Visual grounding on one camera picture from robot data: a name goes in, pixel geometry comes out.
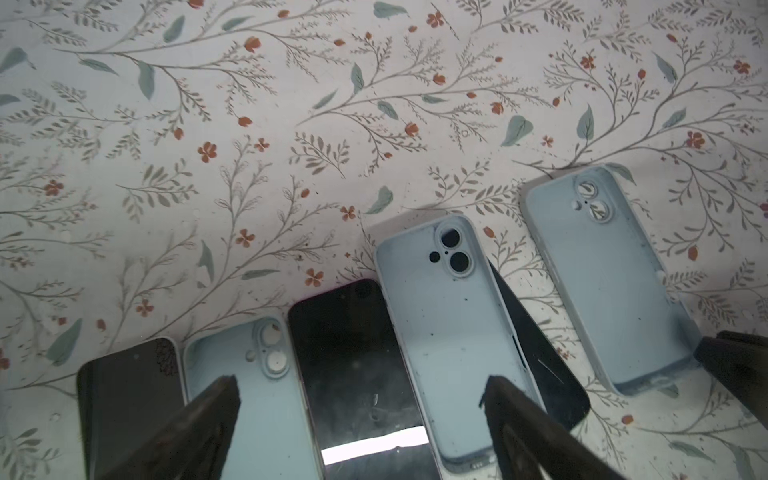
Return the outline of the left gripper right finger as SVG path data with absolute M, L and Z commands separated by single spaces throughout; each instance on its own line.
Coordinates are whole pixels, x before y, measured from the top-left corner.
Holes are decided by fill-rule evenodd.
M 480 406 L 503 479 L 622 477 L 507 378 L 488 378 Z

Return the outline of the light blue phone case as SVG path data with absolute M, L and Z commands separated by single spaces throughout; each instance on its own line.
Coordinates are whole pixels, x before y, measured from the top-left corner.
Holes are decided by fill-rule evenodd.
M 541 183 L 521 212 L 602 385 L 635 396 L 697 368 L 701 340 L 613 172 Z
M 438 458 L 454 474 L 493 463 L 488 378 L 543 399 L 473 224 L 455 214 L 404 230 L 375 265 Z
M 240 409 L 223 479 L 321 479 L 288 334 L 257 318 L 191 342 L 183 355 L 194 399 L 220 376 L 234 376 Z

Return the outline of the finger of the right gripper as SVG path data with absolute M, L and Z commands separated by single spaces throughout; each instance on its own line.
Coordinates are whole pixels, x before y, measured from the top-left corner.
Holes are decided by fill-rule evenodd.
M 720 331 L 703 337 L 694 358 L 767 427 L 767 338 Z

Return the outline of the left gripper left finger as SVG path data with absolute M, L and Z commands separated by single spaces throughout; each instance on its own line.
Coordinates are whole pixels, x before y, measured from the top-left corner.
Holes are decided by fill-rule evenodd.
M 222 476 L 241 405 L 237 379 L 224 375 L 104 479 L 201 479 Z

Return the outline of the black phone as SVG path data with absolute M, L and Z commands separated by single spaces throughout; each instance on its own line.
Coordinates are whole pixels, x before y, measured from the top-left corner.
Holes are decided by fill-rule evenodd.
M 590 411 L 588 394 L 497 269 L 490 267 L 546 411 L 572 431 Z
M 166 337 L 85 363 L 76 386 L 88 479 L 126 460 L 187 401 L 178 349 Z
M 288 328 L 325 478 L 440 478 L 375 281 L 296 303 Z

